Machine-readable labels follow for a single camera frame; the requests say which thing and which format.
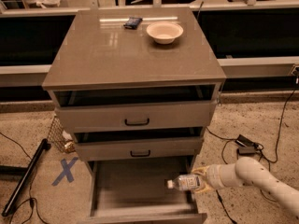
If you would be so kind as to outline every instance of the gray drawer cabinet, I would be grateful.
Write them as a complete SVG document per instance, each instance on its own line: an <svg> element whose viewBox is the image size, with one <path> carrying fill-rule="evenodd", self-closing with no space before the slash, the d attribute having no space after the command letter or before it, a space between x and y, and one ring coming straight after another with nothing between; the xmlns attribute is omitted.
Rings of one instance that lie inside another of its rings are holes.
<svg viewBox="0 0 299 224"><path fill-rule="evenodd" d="M124 29L132 16L144 20ZM160 20L182 37L156 44L146 28ZM43 83L93 178L79 223L203 223L192 194L165 180L192 168L224 80L186 7L80 11Z"/></svg>

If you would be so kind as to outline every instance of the bottom drawer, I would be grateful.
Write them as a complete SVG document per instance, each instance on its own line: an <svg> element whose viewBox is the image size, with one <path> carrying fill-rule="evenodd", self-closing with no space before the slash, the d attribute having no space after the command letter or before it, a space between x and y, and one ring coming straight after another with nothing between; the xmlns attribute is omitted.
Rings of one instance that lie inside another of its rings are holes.
<svg viewBox="0 0 299 224"><path fill-rule="evenodd" d="M75 134L82 161L194 155L203 143L201 128Z"/></svg>
<svg viewBox="0 0 299 224"><path fill-rule="evenodd" d="M203 223L192 194L165 184L188 168L188 157L96 162L91 213L79 223Z"/></svg>

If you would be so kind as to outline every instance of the wire basket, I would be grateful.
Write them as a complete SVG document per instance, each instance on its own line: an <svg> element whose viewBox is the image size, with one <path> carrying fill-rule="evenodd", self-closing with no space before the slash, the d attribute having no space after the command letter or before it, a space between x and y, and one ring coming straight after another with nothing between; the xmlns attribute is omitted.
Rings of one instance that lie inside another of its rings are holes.
<svg viewBox="0 0 299 224"><path fill-rule="evenodd" d="M50 131L48 134L48 143L55 145L62 153L70 153L75 151L74 142L65 140L63 136L64 128L59 119L55 116L52 124L50 125Z"/></svg>

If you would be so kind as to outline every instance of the black cable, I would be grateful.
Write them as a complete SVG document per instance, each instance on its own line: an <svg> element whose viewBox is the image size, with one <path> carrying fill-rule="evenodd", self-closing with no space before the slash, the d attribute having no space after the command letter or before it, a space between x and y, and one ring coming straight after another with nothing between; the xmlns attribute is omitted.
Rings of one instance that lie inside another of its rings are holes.
<svg viewBox="0 0 299 224"><path fill-rule="evenodd" d="M225 150L227 144L230 143L230 142L233 142L234 140L235 140L235 139L226 141L226 143L225 143L225 145L224 145L224 147L223 147L223 149L222 149L221 157L222 157L223 161L225 162L225 164L228 164L228 162L227 162L227 161L225 160L225 158L224 158L224 150Z"/></svg>
<svg viewBox="0 0 299 224"><path fill-rule="evenodd" d="M18 145L18 146L21 148L21 150L25 153L25 155L26 155L30 160L32 159L32 158L29 156L29 154L25 151L25 149L22 147L22 145L20 145L17 141L15 141L15 140L13 140L13 139L7 137L6 135L2 134L1 132L0 132L0 134L1 134L2 136L4 136L6 139L8 139L8 140L12 141L13 143L15 143L16 145Z"/></svg>
<svg viewBox="0 0 299 224"><path fill-rule="evenodd" d="M200 4L200 6L199 6L199 8L198 8L198 12L197 12L197 16L196 16L196 20L197 20L197 21L199 21L199 20L198 20L198 19L199 19L199 13L200 13L200 11L201 11L201 9L202 9L203 4L204 4L204 1Z"/></svg>
<svg viewBox="0 0 299 224"><path fill-rule="evenodd" d="M223 137L220 137L220 136L214 134L212 131L210 131L210 130L208 129L208 127L206 127L206 129L208 130L208 132L209 132L210 134L212 134L213 136L218 137L218 138L220 138L220 139L222 139L222 140L230 140L230 141L234 141L234 140L235 140L235 138L223 138Z"/></svg>
<svg viewBox="0 0 299 224"><path fill-rule="evenodd" d="M19 210L19 208L20 208L23 204L25 204L25 203L27 203L27 202L30 202L30 198L26 199L26 200L23 201L20 205L17 206L16 210L13 212L13 214L12 214L12 216L11 216L11 218L10 218L9 224L12 224L12 219L13 219L13 217L15 216L15 214L17 213L17 211Z"/></svg>
<svg viewBox="0 0 299 224"><path fill-rule="evenodd" d="M296 92L296 88L292 91L291 95L289 95L289 97L287 98L287 100L284 103L284 106L282 108L282 113L280 116L280 123L279 123L279 128L278 128L278 139L275 145L275 155L276 155L276 159L274 161L269 160L268 158L265 157L265 155L263 154L263 152L261 151L263 158L271 163L276 163L278 162L278 144L279 144L279 139L280 139L280 133L281 133L281 126L282 126L282 121L283 121L283 116L284 116L284 112L287 106L287 103L290 101L290 99L292 98L292 96L294 95L294 93Z"/></svg>
<svg viewBox="0 0 299 224"><path fill-rule="evenodd" d="M225 206L224 206L222 197L220 196L220 194L218 193L217 190L216 190L216 193L217 193L218 200L219 200L219 202L221 203L221 205L222 205L222 207L223 207L223 210L225 211L227 217L230 218L231 221L232 221L234 224L237 224L237 222L236 222L235 220L233 220L233 219L230 217L230 215L228 214L228 212L227 212L227 210L226 210L226 208L225 208Z"/></svg>
<svg viewBox="0 0 299 224"><path fill-rule="evenodd" d="M32 200L32 198L29 199L29 204L30 204L30 207L31 207L31 214L30 214L30 216L29 216L26 220L24 220L21 224L24 224L24 223L26 223L27 221L29 221L29 220L31 219L31 217L32 217L32 214L34 213L34 206L35 206L35 204L34 204L34 201Z"/></svg>
<svg viewBox="0 0 299 224"><path fill-rule="evenodd" d="M262 196L266 199L266 200L268 200L268 201L270 201L270 202L273 202L273 203L277 203L278 201L276 201L276 200L273 200L273 199L270 199L270 198L268 198L268 197L266 197L264 194L263 194L263 191L260 189L260 192L261 192L261 194L262 194Z"/></svg>
<svg viewBox="0 0 299 224"><path fill-rule="evenodd" d="M34 200L36 200L36 213L37 213L38 218L42 221L42 223L44 223L44 224L49 224L49 222L45 221L45 220L41 217L41 215L39 214L39 212L38 212L38 206L37 206L37 199L34 198Z"/></svg>
<svg viewBox="0 0 299 224"><path fill-rule="evenodd" d="M15 141L15 140L9 138L8 136L2 134L1 132L0 132L0 134L1 134L2 136L4 136L6 139L8 139L8 140L12 141L13 143L17 144L17 145L22 149L22 151L25 153L25 155L26 155L30 160L32 159L32 158L29 156L29 154L25 151L25 149L22 147L21 144L19 144L19 143L18 143L17 141ZM23 204L25 204L25 203L27 203L27 202L30 203L31 214L30 214L30 216L29 216L26 220L24 220L21 224L26 223L27 221L29 221L29 220L31 219L31 217L32 217L32 215L33 215L33 212L34 212L35 202L36 202L36 213L37 213L37 215L38 215L38 218L39 218L44 224L49 224L48 222L44 221L43 218L39 215L39 212L38 212L38 209L37 209L37 198L34 198L34 197L32 197L32 195L31 195L31 189L32 189L32 185L33 185L33 183L34 183L34 180L36 179L36 175L37 175L37 166L36 166L36 172L35 172L35 175L33 176L33 179L32 179L32 181L31 181L31 183L30 183L30 188L29 188L29 198L26 199L25 201L23 201L23 202L16 208L16 210L13 212L13 214L12 214L12 216L11 216L11 219L10 219L10 221L9 221L9 224L12 223L12 219L13 219L14 215L17 213L18 209L19 209Z"/></svg>

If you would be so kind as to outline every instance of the white bottle cap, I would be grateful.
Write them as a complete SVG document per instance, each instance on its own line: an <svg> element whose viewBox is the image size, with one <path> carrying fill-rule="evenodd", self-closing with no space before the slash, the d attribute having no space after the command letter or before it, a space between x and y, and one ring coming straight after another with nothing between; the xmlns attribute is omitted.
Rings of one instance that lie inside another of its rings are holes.
<svg viewBox="0 0 299 224"><path fill-rule="evenodd" d="M168 181L167 181L167 187L168 187L169 189L172 189L172 188L174 187L174 182L173 182L172 180L168 180Z"/></svg>

